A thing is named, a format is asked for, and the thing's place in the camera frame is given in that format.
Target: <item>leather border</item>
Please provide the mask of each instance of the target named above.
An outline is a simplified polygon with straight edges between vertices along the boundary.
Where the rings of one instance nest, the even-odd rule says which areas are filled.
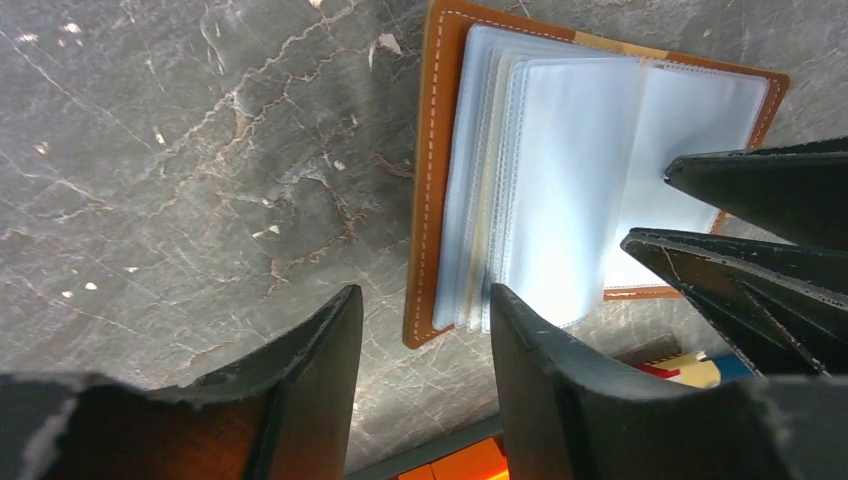
[[[763,77],[768,80],[769,86],[748,142],[749,148],[760,145],[789,89],[789,77],[779,73],[610,40],[462,0],[433,1],[427,13],[421,62],[415,193],[403,322],[403,343],[409,348],[418,348],[453,328],[435,330],[432,317],[462,56],[468,30],[475,23],[616,53]],[[723,221],[722,213],[713,224],[711,233],[715,233]],[[680,297],[680,294],[671,287],[604,291],[605,300],[674,297]]]

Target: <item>gray marble floor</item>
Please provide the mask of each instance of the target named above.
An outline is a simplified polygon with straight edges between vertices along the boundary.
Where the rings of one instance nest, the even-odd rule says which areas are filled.
[[[494,6],[789,73],[769,144],[848,131],[843,0]],[[186,383],[355,282],[348,469],[495,412],[486,337],[400,343],[425,9],[3,2],[0,367]],[[607,304],[574,332],[616,355],[722,348],[682,301]]]

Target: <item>brown leather wallet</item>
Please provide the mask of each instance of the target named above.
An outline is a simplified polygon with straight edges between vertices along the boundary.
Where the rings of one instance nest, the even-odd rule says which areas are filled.
[[[748,141],[749,148],[757,147],[761,143],[789,88],[789,77],[779,73],[623,43],[460,0],[432,2],[425,28],[421,68],[412,244],[403,325],[403,342],[409,348],[418,348],[453,328],[435,330],[432,318],[461,66],[466,37],[474,24],[485,24],[625,55],[762,77],[768,81],[768,90]],[[724,215],[719,215],[712,232],[721,226],[723,219]],[[671,287],[604,291],[605,300],[677,296],[679,295]]]

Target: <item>brown leather edge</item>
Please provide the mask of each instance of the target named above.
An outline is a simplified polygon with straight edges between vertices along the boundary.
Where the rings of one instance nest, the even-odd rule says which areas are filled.
[[[438,281],[443,207],[462,56],[468,30],[478,22],[565,42],[573,41],[577,34],[572,29],[517,17],[461,0],[435,0],[430,4],[421,63],[412,236],[402,334],[403,343],[413,349],[453,329],[452,326],[444,330],[433,328],[433,304]],[[582,33],[581,36],[593,37]],[[777,108],[789,89],[787,75],[683,53],[644,49],[600,37],[594,38],[596,42],[593,43],[616,45],[622,52],[644,50],[648,52],[647,56],[654,58],[662,58],[660,54],[665,53],[665,60],[671,62],[766,78],[769,87],[763,109],[748,142],[749,148],[755,148],[762,143]],[[450,48],[441,48],[442,45],[449,45]],[[725,214],[722,212],[716,218],[710,233],[717,232],[724,219]],[[671,287],[604,291],[604,300],[680,297],[681,295]]]

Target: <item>wallet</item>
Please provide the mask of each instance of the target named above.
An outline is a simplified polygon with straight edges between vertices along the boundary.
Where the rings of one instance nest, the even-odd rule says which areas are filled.
[[[664,183],[677,156],[752,148],[785,75],[617,42],[458,0],[425,29],[404,343],[488,332],[508,285],[566,326],[602,299],[677,293],[618,248],[715,231]]]

